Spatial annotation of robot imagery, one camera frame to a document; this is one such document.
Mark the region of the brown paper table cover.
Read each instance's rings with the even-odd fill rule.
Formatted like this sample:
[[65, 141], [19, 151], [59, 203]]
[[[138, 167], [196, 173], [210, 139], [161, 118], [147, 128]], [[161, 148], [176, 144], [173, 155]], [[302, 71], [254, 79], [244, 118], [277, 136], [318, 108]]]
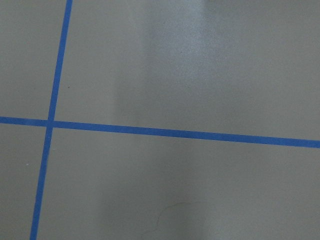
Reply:
[[3, 0], [3, 240], [317, 240], [317, 0]]

